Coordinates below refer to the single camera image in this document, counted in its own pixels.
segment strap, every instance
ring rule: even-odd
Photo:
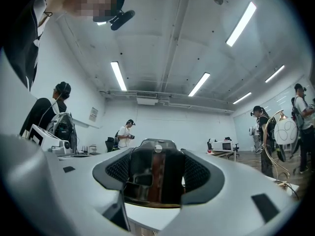
[[[51,98],[49,99],[51,105],[52,105],[52,109],[54,111],[54,113],[57,115],[57,114],[60,114],[60,111],[59,111],[59,106],[57,104],[57,101],[54,99],[54,98]]]

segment mesh panel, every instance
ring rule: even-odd
[[[210,172],[206,167],[193,160],[189,156],[185,155],[185,188],[186,191],[192,191],[194,189],[203,186],[210,177]]]
[[[128,180],[130,154],[124,155],[119,160],[108,165],[105,169],[106,173],[114,179],[126,183]]]

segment man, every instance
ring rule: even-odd
[[[272,153],[272,139],[271,139],[271,130],[270,126],[268,126],[268,130],[266,130],[266,124],[269,120],[269,117],[266,113],[263,112],[263,108],[260,106],[255,106],[253,109],[253,114],[257,118],[257,125],[259,129],[260,142],[263,143],[264,134],[267,132],[267,141],[266,148],[261,152],[261,172],[268,177],[273,177],[272,173],[272,162],[269,159],[266,150],[271,156]]]
[[[295,101],[294,106],[303,118],[303,125],[301,127],[301,163],[300,173],[303,174],[308,170],[307,167],[307,152],[311,153],[312,172],[315,172],[315,135],[314,126],[311,115],[314,113],[313,108],[309,108],[304,100],[304,88],[301,84],[296,84],[295,87]]]
[[[61,82],[56,85],[51,100],[47,98],[38,99],[25,120],[20,135],[22,136],[25,130],[30,131],[33,124],[46,129],[49,122],[56,115],[55,108],[58,108],[60,113],[68,112],[64,101],[70,97],[70,92],[71,86],[66,82]]]
[[[4,54],[22,83],[31,90],[37,71],[37,56],[45,25],[56,12],[75,17],[93,17],[97,22],[116,16],[124,0],[32,0],[4,44]]]
[[[118,149],[128,147],[130,139],[132,136],[130,135],[130,128],[136,125],[133,120],[128,120],[125,126],[122,126],[118,133],[117,138],[119,139],[118,142]]]

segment floor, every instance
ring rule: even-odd
[[[240,156],[237,156],[237,161],[240,163],[244,163],[247,165],[252,166],[253,168],[261,171],[261,163],[260,163],[260,154],[256,155],[254,152],[250,151],[240,151]],[[303,198],[305,193],[307,192],[308,184],[311,180],[311,170],[308,170],[304,174],[299,173],[299,165],[300,165],[300,157],[299,157],[299,151],[297,151],[292,159],[288,159],[288,155],[286,162],[278,161],[277,154],[274,152],[272,154],[273,159],[278,162],[281,166],[285,167],[290,172],[290,178],[289,183],[296,184],[299,186],[299,190],[297,191],[297,195],[299,198]],[[279,180],[286,180],[286,177],[284,174],[281,174],[281,172],[285,172],[280,167],[276,166],[279,174]],[[274,177],[276,177],[276,170],[273,169]]]

